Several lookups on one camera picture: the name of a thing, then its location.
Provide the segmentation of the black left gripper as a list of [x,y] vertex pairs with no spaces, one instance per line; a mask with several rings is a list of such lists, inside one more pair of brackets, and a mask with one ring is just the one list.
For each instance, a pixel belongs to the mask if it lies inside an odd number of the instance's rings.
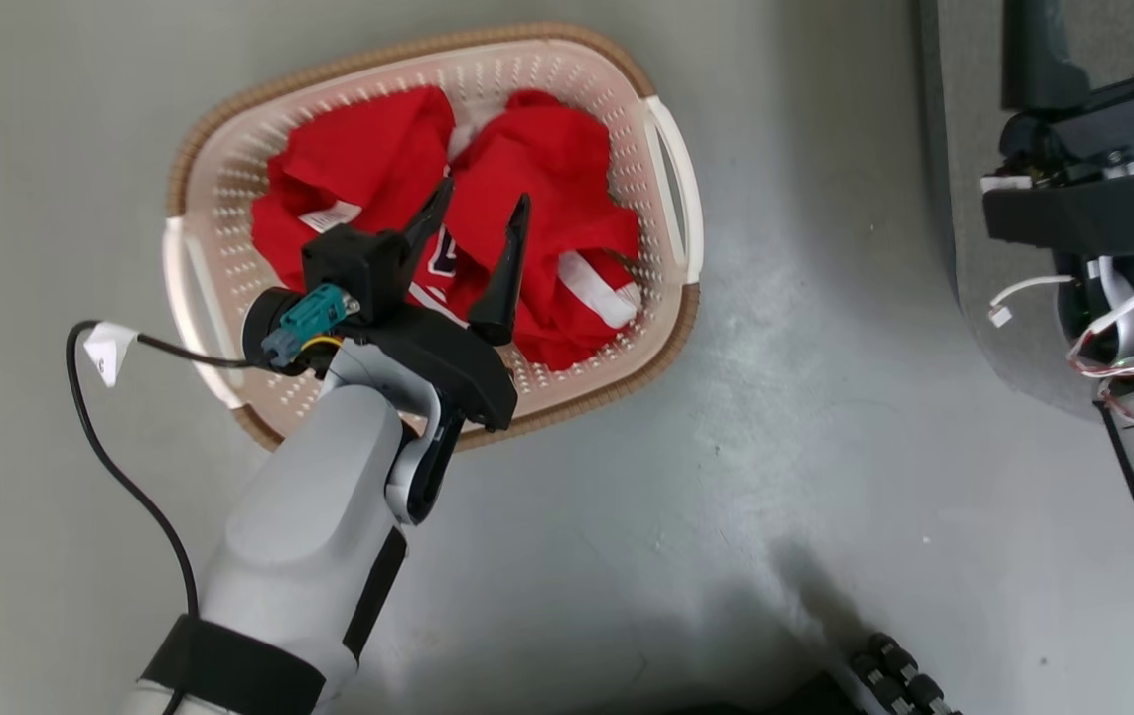
[[[441,178],[401,230],[400,291],[408,290],[428,240],[445,225],[454,186],[452,177]],[[496,348],[511,344],[515,335],[530,214],[531,197],[523,191],[503,228],[503,250],[484,293],[469,309],[468,330],[417,305],[401,305],[371,325],[355,317],[339,322],[333,331],[348,344],[333,360],[335,388],[376,399],[388,415],[425,416],[430,434],[450,418],[490,433],[509,429],[518,393]]]

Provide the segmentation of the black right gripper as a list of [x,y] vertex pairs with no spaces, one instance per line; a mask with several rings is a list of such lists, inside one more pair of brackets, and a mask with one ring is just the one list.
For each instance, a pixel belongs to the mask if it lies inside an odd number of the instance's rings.
[[1000,107],[1024,112],[1000,131],[1002,165],[985,180],[989,238],[1134,256],[1134,78],[1089,94],[1088,73],[1070,60],[1063,5],[1004,1]]

